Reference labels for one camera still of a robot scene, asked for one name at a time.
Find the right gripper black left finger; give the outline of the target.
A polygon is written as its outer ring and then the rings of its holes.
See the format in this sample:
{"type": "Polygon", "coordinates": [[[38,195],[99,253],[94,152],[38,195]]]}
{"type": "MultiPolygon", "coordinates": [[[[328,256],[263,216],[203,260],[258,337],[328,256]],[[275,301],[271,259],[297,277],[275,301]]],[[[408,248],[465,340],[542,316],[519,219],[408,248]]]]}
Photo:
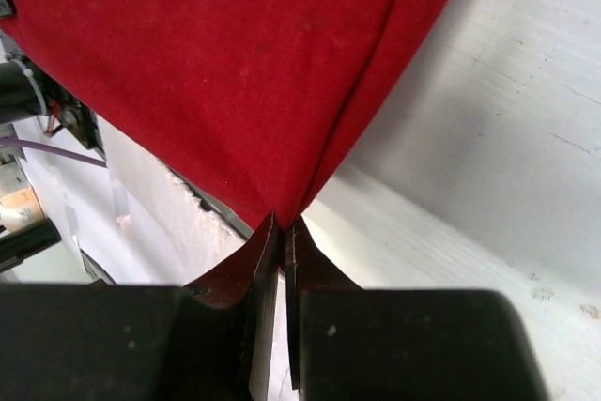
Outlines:
{"type": "Polygon", "coordinates": [[[280,229],[185,286],[4,284],[5,400],[264,400],[280,229]]]}

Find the red t shirt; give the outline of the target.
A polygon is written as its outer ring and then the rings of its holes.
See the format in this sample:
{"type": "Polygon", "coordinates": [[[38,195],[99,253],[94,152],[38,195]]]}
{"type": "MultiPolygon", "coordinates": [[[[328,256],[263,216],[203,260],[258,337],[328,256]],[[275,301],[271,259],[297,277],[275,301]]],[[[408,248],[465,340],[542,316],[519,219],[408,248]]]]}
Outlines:
{"type": "Polygon", "coordinates": [[[448,0],[12,0],[1,28],[250,226],[291,225],[448,0]]]}

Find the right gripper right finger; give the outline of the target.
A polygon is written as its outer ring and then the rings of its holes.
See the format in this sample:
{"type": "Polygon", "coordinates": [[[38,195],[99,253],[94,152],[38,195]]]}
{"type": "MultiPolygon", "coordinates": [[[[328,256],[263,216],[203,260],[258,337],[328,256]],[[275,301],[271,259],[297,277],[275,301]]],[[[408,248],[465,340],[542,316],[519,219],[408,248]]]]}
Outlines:
{"type": "Polygon", "coordinates": [[[545,400],[516,308],[474,288],[366,289],[316,246],[285,238],[288,351],[302,400],[545,400]]]}

